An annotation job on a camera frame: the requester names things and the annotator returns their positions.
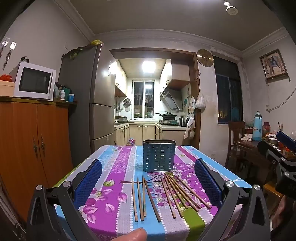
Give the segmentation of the person's left hand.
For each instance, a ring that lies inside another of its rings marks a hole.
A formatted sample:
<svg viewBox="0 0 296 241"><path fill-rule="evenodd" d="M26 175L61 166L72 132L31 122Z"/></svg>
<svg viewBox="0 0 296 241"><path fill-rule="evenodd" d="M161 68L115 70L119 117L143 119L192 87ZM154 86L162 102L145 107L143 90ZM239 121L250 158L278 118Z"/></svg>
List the person's left hand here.
<svg viewBox="0 0 296 241"><path fill-rule="evenodd" d="M122 235L118 238L118 240L124 241L146 241L147 240L147 232L144 228L138 228L136 230L131 231L126 235Z"/></svg>

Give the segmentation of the person's right hand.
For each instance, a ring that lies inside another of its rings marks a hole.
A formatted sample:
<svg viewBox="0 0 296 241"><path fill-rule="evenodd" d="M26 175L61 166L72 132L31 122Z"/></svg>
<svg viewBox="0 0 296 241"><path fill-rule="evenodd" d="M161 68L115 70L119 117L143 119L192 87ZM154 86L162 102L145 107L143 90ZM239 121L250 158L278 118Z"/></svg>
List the person's right hand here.
<svg viewBox="0 0 296 241"><path fill-rule="evenodd" d="M283 196L272 218L271 226L277 228L285 219L295 213L295 201L287 196Z"/></svg>

